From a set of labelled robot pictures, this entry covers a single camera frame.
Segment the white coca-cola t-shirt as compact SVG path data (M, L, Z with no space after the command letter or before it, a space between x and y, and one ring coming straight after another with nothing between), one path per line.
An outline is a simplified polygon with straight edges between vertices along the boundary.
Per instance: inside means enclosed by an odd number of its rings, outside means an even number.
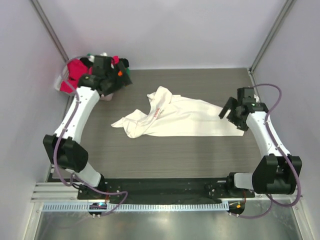
M111 124L122 128L131 139L143 135L154 137L242 137L226 118L219 118L222 108L200 99L172 94L160 86L147 95L148 114L136 109Z

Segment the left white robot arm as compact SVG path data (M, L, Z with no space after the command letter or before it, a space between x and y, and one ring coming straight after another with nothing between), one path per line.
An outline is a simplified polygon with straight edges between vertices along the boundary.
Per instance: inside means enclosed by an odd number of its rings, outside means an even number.
M89 163L89 154L81 146L87 120L99 100L111 98L123 87L132 84L129 61L117 55L86 55L75 57L66 64L61 75L60 90L74 96L63 121L52 135L45 135L43 145L59 175L71 174L89 187L89 194L100 200L107 192L105 178Z

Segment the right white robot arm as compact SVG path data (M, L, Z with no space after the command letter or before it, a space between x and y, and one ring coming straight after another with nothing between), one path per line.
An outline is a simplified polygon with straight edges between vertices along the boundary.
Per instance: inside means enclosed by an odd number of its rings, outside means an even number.
M238 130L251 130L261 154L254 172L231 172L227 176L225 191L231 198L238 197L244 190L268 195L292 195L296 190L302 160L283 145L270 113L265 103L257 101L253 87L242 87L237 89L237 97L228 99L218 115Z

